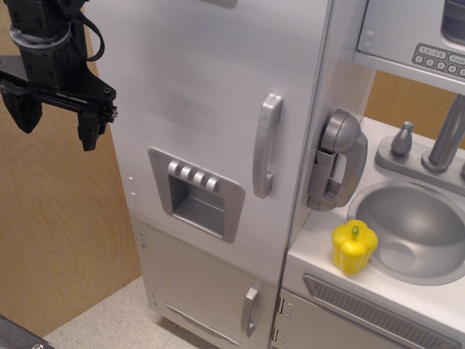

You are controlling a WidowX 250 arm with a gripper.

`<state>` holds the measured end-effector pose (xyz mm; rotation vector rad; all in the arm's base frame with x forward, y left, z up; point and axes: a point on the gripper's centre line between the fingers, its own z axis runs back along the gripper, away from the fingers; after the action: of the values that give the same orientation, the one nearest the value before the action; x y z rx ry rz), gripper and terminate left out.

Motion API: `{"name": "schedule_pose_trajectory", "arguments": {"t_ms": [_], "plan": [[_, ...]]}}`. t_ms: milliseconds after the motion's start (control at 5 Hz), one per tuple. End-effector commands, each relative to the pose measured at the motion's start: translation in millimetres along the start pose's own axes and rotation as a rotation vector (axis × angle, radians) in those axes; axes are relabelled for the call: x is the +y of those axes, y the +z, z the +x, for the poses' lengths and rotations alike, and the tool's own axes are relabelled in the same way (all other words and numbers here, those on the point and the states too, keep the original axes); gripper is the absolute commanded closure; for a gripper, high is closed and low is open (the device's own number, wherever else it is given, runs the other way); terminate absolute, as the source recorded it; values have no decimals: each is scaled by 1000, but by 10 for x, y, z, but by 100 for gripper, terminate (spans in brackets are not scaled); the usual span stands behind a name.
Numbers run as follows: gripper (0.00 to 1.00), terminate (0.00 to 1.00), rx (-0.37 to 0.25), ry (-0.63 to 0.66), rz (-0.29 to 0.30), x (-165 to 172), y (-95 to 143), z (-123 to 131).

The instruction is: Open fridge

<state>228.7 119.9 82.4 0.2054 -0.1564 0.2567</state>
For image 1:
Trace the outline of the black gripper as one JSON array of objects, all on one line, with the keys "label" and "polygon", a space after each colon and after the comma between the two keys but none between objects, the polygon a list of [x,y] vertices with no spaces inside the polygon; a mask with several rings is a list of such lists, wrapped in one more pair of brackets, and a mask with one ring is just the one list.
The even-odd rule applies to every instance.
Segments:
[{"label": "black gripper", "polygon": [[1,96],[19,129],[31,133],[42,117],[40,102],[78,113],[78,136],[84,151],[93,151],[117,107],[116,91],[80,61],[71,66],[72,54],[58,59],[46,55],[1,56]]}]

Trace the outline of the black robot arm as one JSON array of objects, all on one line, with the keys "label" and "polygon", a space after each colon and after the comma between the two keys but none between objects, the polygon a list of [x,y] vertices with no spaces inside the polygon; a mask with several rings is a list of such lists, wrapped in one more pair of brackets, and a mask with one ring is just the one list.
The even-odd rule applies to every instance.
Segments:
[{"label": "black robot arm", "polygon": [[74,111],[85,151],[117,116],[116,91],[94,75],[88,64],[100,59],[101,44],[90,56],[85,28],[97,26],[81,11],[83,1],[6,1],[9,34],[18,55],[1,56],[1,97],[16,125],[30,133],[44,103]]}]

